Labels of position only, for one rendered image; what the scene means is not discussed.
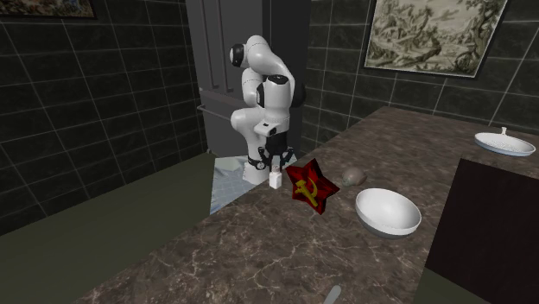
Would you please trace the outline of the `red star with yellow emblem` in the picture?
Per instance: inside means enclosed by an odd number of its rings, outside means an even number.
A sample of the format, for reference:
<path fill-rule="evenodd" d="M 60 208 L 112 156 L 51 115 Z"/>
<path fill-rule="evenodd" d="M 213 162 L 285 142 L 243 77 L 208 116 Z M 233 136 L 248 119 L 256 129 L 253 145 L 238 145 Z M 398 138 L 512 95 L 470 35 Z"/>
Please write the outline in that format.
<path fill-rule="evenodd" d="M 327 199 L 339 191 L 339 187 L 324 176 L 316 159 L 304 167 L 288 166 L 286 172 L 293 185 L 292 199 L 306 202 L 319 214 L 326 210 Z"/>

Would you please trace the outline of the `grey-green round stone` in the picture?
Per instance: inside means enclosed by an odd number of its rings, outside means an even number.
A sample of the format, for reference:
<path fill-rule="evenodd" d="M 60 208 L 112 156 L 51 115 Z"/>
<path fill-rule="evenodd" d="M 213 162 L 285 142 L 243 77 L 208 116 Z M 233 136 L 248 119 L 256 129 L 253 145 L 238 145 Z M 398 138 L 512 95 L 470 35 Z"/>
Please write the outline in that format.
<path fill-rule="evenodd" d="M 342 185 L 344 187 L 359 186 L 367 179 L 366 173 L 357 167 L 347 168 L 342 174 Z"/>

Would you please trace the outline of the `grey refrigerator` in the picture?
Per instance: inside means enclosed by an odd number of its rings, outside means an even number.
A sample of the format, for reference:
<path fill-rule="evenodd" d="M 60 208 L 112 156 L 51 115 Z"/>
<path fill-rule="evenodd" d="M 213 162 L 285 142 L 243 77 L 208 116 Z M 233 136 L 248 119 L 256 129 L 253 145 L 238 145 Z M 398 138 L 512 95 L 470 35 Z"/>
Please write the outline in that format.
<path fill-rule="evenodd" d="M 244 137 L 231 126 L 231 114 L 245 108 L 243 69 L 229 59 L 231 47 L 261 35 L 295 77 L 288 144 L 301 147 L 302 103 L 308 57 L 312 0 L 186 0 L 201 110 L 208 149 L 219 157 L 247 155 Z"/>

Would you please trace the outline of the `pale patterned robot stand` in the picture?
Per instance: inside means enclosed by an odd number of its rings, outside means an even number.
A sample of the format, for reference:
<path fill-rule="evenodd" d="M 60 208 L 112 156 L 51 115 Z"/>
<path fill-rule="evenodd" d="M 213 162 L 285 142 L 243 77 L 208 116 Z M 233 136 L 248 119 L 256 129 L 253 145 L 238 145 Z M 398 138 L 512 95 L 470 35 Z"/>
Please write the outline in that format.
<path fill-rule="evenodd" d="M 218 157 L 214 162 L 210 213 L 249 192 L 254 184 L 243 179 L 246 155 Z"/>

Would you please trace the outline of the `dark framed wall picture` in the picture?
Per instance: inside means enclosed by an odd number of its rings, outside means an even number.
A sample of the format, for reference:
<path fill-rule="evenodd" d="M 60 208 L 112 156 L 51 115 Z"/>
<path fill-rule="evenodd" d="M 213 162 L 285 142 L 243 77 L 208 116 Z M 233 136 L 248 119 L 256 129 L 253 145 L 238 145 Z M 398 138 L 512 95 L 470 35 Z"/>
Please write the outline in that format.
<path fill-rule="evenodd" d="M 0 0 L 0 16 L 96 18 L 92 0 Z"/>

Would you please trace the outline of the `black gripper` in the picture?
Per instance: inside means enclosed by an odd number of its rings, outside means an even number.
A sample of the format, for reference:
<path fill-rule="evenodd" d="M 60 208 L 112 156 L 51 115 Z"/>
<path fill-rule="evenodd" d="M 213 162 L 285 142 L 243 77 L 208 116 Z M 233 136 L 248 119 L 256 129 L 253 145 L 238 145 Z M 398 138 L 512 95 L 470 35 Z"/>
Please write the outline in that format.
<path fill-rule="evenodd" d="M 257 150 L 261 158 L 257 164 L 258 170 L 264 170 L 265 168 L 270 167 L 271 159 L 275 155 L 279 155 L 279 167 L 282 168 L 294 155 L 294 149 L 288 146 L 288 132 L 284 131 L 277 133 L 275 129 L 269 133 L 265 148 L 258 147 Z"/>

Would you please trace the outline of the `pale landscape wall picture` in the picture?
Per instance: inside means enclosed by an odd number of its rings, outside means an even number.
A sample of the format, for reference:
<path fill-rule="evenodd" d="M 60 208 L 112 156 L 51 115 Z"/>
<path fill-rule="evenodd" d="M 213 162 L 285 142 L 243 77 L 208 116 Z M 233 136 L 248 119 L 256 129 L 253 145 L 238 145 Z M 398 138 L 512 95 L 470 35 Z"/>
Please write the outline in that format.
<path fill-rule="evenodd" d="M 376 0 L 365 67 L 477 77 L 510 0 Z"/>

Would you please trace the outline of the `white bowl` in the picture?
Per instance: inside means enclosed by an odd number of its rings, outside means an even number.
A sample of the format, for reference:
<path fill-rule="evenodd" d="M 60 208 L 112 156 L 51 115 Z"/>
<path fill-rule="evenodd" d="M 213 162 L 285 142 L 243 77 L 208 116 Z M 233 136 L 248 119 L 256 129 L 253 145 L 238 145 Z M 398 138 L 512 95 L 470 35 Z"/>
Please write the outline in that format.
<path fill-rule="evenodd" d="M 362 190 L 356 197 L 355 209 L 364 228 L 381 238 L 405 238 L 422 222 L 416 204 L 400 193 L 383 188 Z"/>

